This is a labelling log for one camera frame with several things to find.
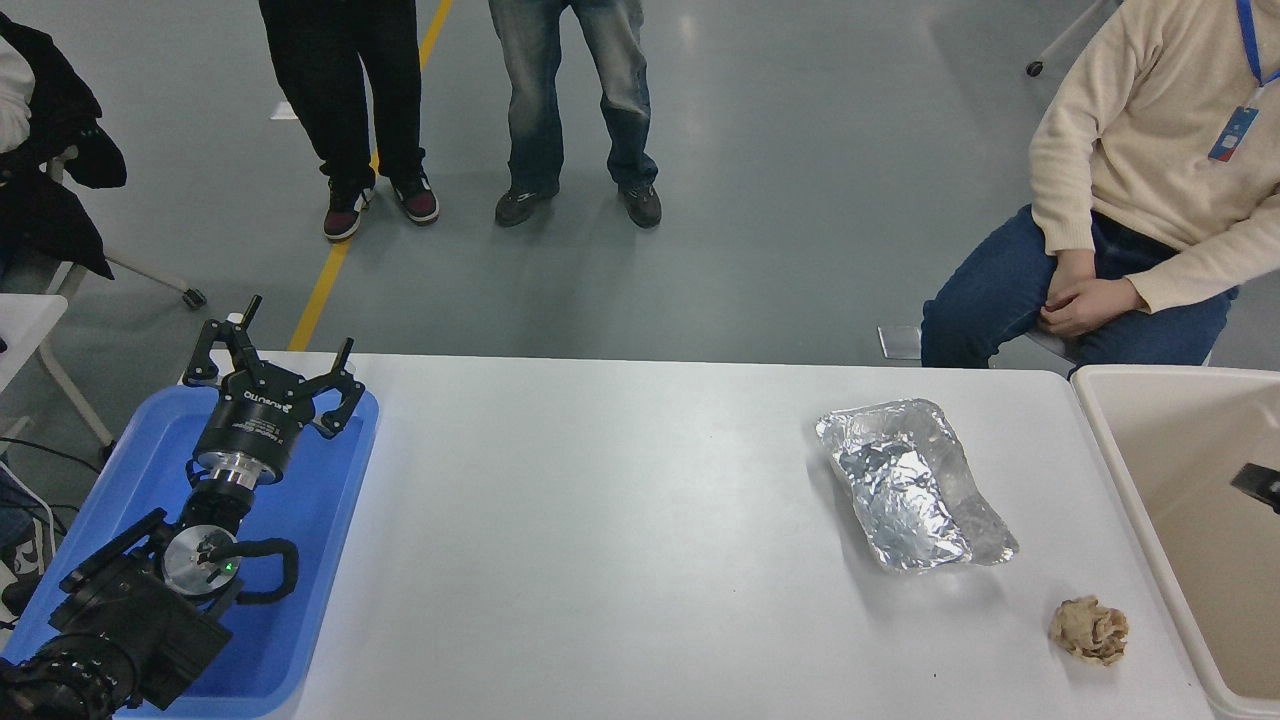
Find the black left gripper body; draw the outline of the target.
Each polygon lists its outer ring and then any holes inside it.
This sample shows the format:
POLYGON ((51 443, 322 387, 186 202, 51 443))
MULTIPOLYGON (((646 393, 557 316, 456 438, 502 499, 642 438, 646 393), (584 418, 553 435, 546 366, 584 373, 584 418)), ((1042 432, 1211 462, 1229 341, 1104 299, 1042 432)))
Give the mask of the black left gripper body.
POLYGON ((211 469, 218 457, 239 454, 284 471, 314 401, 298 391, 303 377, 279 366, 241 369, 224 377, 218 404, 195 446, 195 461, 211 469))

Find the seated person's left hand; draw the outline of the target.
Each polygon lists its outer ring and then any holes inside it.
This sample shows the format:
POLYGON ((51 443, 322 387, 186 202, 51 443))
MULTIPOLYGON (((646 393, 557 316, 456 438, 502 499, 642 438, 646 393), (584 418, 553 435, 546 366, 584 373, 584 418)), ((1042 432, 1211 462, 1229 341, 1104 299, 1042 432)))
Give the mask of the seated person's left hand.
POLYGON ((1089 278, 1051 292, 1039 310, 1038 325, 1061 338, 1078 338, 1147 307, 1129 279, 1089 278))

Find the seated person's right hand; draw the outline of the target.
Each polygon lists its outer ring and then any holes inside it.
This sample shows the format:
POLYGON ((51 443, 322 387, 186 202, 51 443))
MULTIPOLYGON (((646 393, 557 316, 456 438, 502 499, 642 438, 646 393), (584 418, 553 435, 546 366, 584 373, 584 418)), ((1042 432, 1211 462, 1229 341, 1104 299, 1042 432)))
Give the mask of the seated person's right hand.
POLYGON ((1044 300, 1046 310, 1055 310, 1070 302, 1069 290, 1096 278, 1094 250, 1065 249, 1055 254, 1056 265, 1044 300))

